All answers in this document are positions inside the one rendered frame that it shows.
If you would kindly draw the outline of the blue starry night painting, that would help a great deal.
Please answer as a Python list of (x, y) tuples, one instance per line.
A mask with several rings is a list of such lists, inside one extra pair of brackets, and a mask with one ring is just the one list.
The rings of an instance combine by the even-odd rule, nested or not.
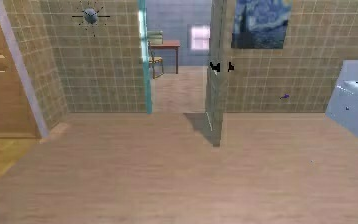
[(292, 0), (236, 0), (231, 47), (282, 49)]

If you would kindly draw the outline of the brown wooden table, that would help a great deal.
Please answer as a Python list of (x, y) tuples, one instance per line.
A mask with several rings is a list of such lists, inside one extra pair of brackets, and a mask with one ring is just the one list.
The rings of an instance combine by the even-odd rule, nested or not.
[(151, 44), (151, 49), (173, 49), (175, 51), (175, 73), (179, 73), (179, 48), (181, 44), (179, 40), (164, 40), (162, 44)]

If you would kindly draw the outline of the green box on table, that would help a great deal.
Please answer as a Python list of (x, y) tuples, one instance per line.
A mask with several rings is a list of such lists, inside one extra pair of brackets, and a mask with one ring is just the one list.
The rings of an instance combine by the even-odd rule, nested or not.
[(163, 43), (163, 32), (148, 31), (147, 38), (151, 45), (161, 45)]

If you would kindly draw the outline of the grey sunburst wall clock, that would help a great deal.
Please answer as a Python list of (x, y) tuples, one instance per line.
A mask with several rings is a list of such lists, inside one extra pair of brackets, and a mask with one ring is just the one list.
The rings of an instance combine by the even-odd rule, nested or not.
[(72, 18), (81, 19), (78, 25), (96, 37), (95, 28), (99, 26), (99, 19), (110, 18), (110, 15), (103, 12), (104, 6), (99, 6), (97, 0), (80, 0), (79, 3), (81, 7), (77, 8), (77, 13)]

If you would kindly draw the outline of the brown wooden door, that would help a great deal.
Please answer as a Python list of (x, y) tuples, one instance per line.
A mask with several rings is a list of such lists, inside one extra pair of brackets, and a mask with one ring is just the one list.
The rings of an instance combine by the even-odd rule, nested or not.
[(37, 138), (38, 127), (0, 24), (0, 138)]

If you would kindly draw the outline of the grey open room door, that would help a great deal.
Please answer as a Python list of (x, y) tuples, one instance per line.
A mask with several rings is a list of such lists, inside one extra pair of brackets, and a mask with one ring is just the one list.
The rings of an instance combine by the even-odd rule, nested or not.
[[(225, 0), (212, 0), (211, 23), (209, 38), (209, 63), (223, 62), (223, 18), (225, 15)], [(207, 68), (206, 104), (205, 114), (209, 125), (209, 140), (214, 147), (221, 143), (221, 131), (223, 121), (223, 109), (221, 106), (221, 81), (222, 72), (217, 73)]]

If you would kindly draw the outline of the pale grey cabinet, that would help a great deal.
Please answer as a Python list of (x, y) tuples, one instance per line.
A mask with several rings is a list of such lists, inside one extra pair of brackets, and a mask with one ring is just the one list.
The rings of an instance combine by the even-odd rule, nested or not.
[(344, 60), (326, 116), (358, 137), (358, 60)]

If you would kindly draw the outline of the wooden chair with tan seat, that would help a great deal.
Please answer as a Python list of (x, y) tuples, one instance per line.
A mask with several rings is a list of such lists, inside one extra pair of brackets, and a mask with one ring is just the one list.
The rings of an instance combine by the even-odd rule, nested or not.
[[(148, 42), (149, 68), (152, 70), (152, 78), (156, 79), (164, 74), (164, 60), (160, 56), (156, 56), (152, 48), (151, 42)], [(161, 66), (161, 73), (157, 74), (156, 65)]]

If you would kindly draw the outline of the pink lit window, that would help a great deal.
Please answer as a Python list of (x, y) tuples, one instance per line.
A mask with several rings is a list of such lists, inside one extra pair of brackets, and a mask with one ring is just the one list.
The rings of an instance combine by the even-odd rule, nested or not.
[(210, 27), (193, 26), (191, 28), (191, 49), (205, 51), (209, 49)]

